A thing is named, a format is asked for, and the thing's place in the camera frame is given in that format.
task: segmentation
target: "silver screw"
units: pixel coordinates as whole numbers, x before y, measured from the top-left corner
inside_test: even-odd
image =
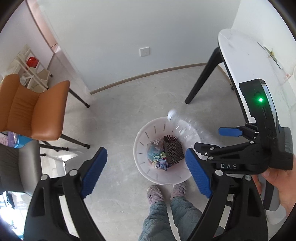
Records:
[[[48,177],[48,175],[47,175],[47,174],[44,174],[44,175],[42,175],[42,176],[41,176],[41,178],[40,178],[40,179],[41,179],[41,181],[44,181],[44,180],[46,180],[46,179],[47,179],[47,177]]]
[[[69,175],[70,175],[70,176],[75,176],[75,175],[77,175],[77,173],[78,173],[78,171],[75,170],[75,169],[73,169],[73,170],[71,170],[71,171],[69,172]]]
[[[216,174],[217,176],[222,176],[222,175],[223,175],[223,172],[222,172],[221,170],[216,170],[216,171],[215,171],[215,174]]]
[[[247,181],[252,180],[252,177],[251,177],[250,175],[245,175],[244,177],[245,177],[245,179],[246,179]]]

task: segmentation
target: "pants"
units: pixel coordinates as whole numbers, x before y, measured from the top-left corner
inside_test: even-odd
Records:
[[[202,216],[202,212],[182,196],[175,197],[170,206],[180,239],[186,241]],[[224,229],[219,226],[215,235],[218,236],[223,231]],[[139,241],[176,241],[170,228],[164,202],[156,202],[150,207],[150,213],[143,223],[143,231]]]

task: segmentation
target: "hand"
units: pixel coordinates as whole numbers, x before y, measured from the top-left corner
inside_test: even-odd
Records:
[[[268,168],[261,174],[270,184],[279,190],[281,205],[285,208],[289,216],[296,203],[296,158],[294,156],[293,169],[284,171]],[[257,175],[252,175],[259,194],[262,192],[261,183]]]

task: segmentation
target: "person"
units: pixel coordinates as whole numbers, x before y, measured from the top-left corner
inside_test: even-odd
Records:
[[[261,174],[268,182],[279,190],[281,205],[289,216],[296,203],[296,158],[292,170],[278,170],[268,168]],[[258,192],[262,186],[257,175],[252,175]],[[174,185],[171,195],[171,209],[174,223],[178,228],[181,241],[186,241],[198,223],[202,212],[185,199],[185,182]],[[143,231],[139,241],[176,241],[170,228],[166,204],[159,187],[153,185],[147,190],[150,213],[143,223]],[[224,229],[218,226],[215,236],[222,234]]]
[[[173,186],[171,209],[174,223],[178,228],[181,241],[186,241],[197,225],[202,212],[185,199],[186,183]],[[139,241],[176,241],[170,228],[167,207],[162,192],[157,185],[147,190],[150,213],[143,223],[143,231]],[[215,236],[222,234],[224,229],[218,227]]]

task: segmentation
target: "brown mesh netting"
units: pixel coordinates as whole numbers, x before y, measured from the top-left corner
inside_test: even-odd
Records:
[[[175,165],[184,158],[183,148],[178,139],[174,136],[163,137],[165,154],[169,166]]]

